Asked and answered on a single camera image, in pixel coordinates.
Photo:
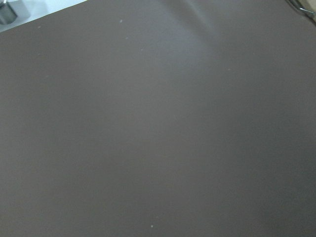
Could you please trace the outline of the steel cup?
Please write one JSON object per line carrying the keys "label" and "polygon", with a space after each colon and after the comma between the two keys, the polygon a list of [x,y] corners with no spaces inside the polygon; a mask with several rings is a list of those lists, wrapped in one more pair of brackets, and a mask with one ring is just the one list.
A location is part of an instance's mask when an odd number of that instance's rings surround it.
{"label": "steel cup", "polygon": [[6,0],[0,1],[0,24],[8,25],[13,23],[17,18],[17,14]]}

